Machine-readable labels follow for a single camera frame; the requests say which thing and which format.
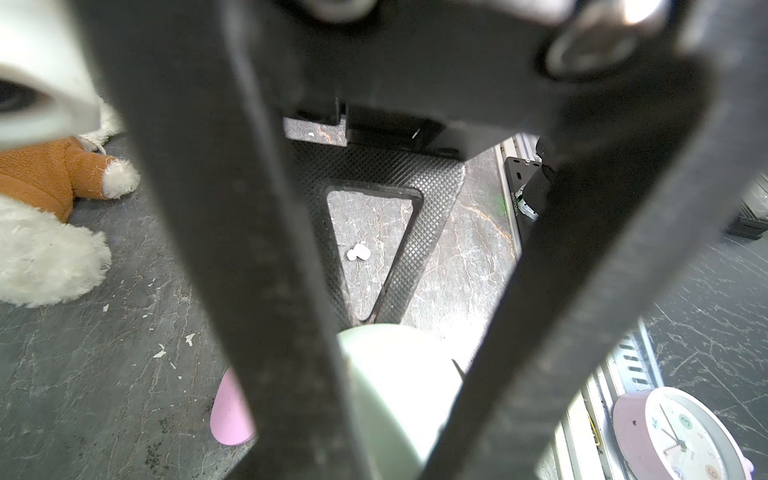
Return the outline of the mint green earbud charging case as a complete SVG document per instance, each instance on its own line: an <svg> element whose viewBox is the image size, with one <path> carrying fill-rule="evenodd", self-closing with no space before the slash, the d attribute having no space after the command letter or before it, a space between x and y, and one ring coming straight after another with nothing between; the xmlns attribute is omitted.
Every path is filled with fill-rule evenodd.
<svg viewBox="0 0 768 480"><path fill-rule="evenodd" d="M439 340L372 324L337 335L353 418L374 479L417 479L448 420L463 372Z"/></svg>

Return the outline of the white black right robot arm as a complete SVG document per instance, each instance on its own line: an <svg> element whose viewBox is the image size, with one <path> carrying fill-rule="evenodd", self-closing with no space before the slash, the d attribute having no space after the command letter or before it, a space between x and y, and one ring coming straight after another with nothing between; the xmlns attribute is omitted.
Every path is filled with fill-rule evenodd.
<svg viewBox="0 0 768 480"><path fill-rule="evenodd" d="M767 166L763 1L74 1L255 416L233 479L368 479L325 201L412 195L398 323L466 160L520 133L532 219L422 479L531 479L556 425Z"/></svg>

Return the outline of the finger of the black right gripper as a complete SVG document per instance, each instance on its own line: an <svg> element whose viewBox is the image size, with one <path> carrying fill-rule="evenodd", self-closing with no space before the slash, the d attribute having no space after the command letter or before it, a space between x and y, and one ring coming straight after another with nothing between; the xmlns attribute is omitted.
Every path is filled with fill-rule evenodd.
<svg viewBox="0 0 768 480"><path fill-rule="evenodd" d="M74 1L258 439L234 479L367 479L262 1Z"/></svg>
<svg viewBox="0 0 768 480"><path fill-rule="evenodd" d="M467 373L426 479L530 479L571 401L735 213L767 162L767 69L650 68L560 109L570 163Z"/></svg>

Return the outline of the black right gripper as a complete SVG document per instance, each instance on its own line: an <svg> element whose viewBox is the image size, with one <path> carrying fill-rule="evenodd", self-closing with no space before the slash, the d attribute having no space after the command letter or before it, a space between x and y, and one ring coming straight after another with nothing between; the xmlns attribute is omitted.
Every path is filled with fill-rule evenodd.
<svg viewBox="0 0 768 480"><path fill-rule="evenodd" d="M221 30L259 140L288 117L360 109L393 147L468 159L519 131L578 156L671 129L713 102L681 46L688 1L225 1Z"/></svg>

